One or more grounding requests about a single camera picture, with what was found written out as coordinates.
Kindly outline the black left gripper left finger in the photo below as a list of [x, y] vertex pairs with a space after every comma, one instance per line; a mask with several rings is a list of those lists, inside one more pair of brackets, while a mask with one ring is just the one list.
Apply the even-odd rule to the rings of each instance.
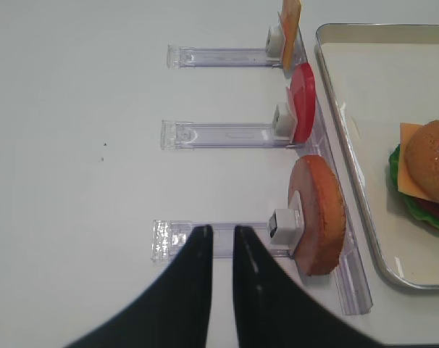
[[195, 227], [174, 260], [142, 295], [71, 347], [205, 347], [212, 255], [212, 227]]

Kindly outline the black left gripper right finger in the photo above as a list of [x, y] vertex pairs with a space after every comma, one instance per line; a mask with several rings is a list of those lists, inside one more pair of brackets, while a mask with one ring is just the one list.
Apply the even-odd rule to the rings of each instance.
[[240, 347], [379, 347], [301, 289], [253, 228], [234, 230], [233, 305]]

